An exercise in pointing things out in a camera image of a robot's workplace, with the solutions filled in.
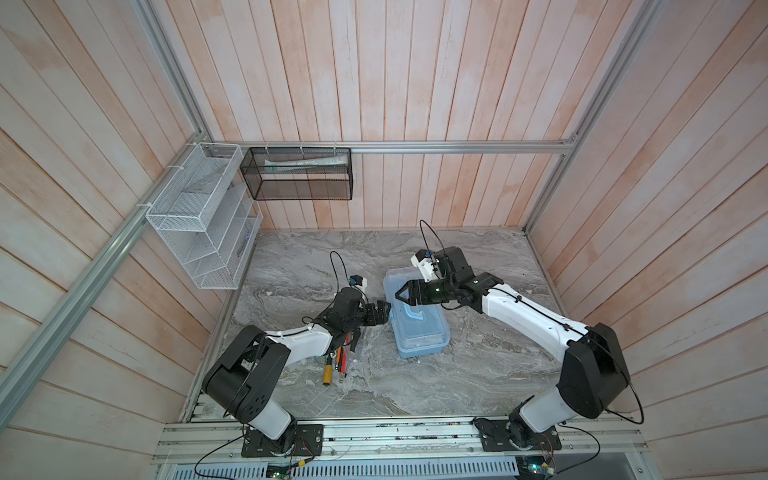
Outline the blue plastic tool box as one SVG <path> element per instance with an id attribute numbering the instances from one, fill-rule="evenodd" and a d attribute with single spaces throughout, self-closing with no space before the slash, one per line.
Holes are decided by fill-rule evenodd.
<path id="1" fill-rule="evenodd" d="M 383 280 L 386 301 L 399 355 L 404 358 L 440 353 L 450 342 L 450 329 L 438 305 L 410 306 L 397 300 L 395 293 L 409 280 L 421 280 L 417 268 L 388 270 Z"/>

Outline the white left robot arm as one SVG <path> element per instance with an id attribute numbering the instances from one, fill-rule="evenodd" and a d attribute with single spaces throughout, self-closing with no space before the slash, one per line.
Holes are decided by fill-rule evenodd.
<path id="1" fill-rule="evenodd" d="M 293 433 L 295 417 L 272 399 L 284 368 L 344 347 L 354 350 L 362 329 L 387 323 L 390 312 L 389 302 L 370 302 L 347 286 L 300 328 L 268 332 L 246 326 L 209 368 L 202 391 L 227 416 L 271 441 L 284 440 Z"/>

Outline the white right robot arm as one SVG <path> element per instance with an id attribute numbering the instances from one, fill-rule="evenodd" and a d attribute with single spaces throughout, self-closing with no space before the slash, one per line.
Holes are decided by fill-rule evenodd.
<path id="1" fill-rule="evenodd" d="M 542 433 L 575 416 L 594 419 L 630 386 L 630 375 L 613 329 L 588 326 L 529 300 L 500 278 L 483 273 L 454 279 L 409 280 L 395 298 L 411 306 L 456 302 L 522 333 L 561 364 L 557 384 L 516 407 L 510 426 Z"/>

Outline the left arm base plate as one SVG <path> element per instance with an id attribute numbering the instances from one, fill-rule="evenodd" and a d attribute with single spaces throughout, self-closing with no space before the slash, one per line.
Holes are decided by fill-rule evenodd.
<path id="1" fill-rule="evenodd" d="M 244 437 L 244 458 L 317 457 L 322 453 L 322 424 L 292 423 L 276 440 L 251 427 Z"/>

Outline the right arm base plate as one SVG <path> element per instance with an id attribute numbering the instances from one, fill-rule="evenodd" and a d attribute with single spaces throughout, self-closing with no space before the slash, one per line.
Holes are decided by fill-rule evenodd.
<path id="1" fill-rule="evenodd" d="M 485 452 L 509 451 L 557 451 L 562 449 L 559 434 L 550 429 L 536 433 L 524 424 L 502 420 L 476 417 L 471 425 L 477 430 Z"/>

